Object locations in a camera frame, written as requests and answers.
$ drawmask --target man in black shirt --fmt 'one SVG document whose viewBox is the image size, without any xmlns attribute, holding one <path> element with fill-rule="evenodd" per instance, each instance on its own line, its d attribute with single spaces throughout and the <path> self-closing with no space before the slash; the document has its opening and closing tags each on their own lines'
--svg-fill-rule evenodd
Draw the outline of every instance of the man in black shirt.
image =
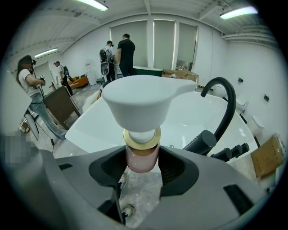
<svg viewBox="0 0 288 230">
<path fill-rule="evenodd" d="M 118 44 L 118 62 L 120 70 L 124 77 L 134 75 L 133 71 L 133 56 L 135 45 L 130 40 L 129 34 L 123 35 L 123 40 Z"/>
</svg>

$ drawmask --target long hair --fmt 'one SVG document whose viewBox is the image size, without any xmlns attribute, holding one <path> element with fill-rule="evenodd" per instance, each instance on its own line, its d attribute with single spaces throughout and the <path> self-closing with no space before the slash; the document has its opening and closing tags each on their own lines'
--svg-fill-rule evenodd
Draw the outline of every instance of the long hair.
<svg viewBox="0 0 288 230">
<path fill-rule="evenodd" d="M 20 61 L 18 62 L 18 66 L 17 66 L 17 76 L 16 76 L 16 80 L 17 82 L 20 84 L 20 80 L 19 80 L 19 73 L 21 70 L 25 69 L 23 67 L 23 64 L 28 64 L 32 62 L 32 57 L 30 55 L 26 55 L 25 57 L 23 57 L 22 59 L 20 59 Z"/>
</svg>

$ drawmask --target ceiling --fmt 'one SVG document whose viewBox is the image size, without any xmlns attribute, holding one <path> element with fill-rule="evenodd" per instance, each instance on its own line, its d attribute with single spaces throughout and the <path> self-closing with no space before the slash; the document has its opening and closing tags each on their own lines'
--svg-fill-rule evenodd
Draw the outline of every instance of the ceiling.
<svg viewBox="0 0 288 230">
<path fill-rule="evenodd" d="M 167 13 L 201 21 L 223 32 L 233 42 L 277 43 L 259 15 L 222 20 L 219 15 L 248 4 L 243 0 L 101 0 L 109 7 L 100 11 L 76 0 L 47 0 L 19 27 L 7 49 L 6 59 L 35 55 L 58 47 L 63 53 L 78 39 L 108 22 L 138 14 Z"/>
</svg>

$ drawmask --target black cap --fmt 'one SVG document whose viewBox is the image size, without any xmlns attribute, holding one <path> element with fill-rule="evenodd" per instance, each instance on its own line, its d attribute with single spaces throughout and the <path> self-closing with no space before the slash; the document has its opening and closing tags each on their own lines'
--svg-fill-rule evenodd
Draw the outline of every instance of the black cap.
<svg viewBox="0 0 288 230">
<path fill-rule="evenodd" d="M 112 46 L 114 46 L 112 41 L 108 41 L 106 45 L 108 44 L 111 44 Z"/>
</svg>

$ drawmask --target pink cylinder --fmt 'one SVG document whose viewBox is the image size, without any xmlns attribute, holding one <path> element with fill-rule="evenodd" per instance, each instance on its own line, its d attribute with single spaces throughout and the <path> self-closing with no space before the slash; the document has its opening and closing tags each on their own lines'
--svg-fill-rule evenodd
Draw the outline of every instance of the pink cylinder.
<svg viewBox="0 0 288 230">
<path fill-rule="evenodd" d="M 128 167 L 135 173 L 147 173 L 151 171 L 158 158 L 159 146 L 158 144 L 151 154 L 140 156 L 135 154 L 133 149 L 126 145 L 126 162 Z"/>
</svg>

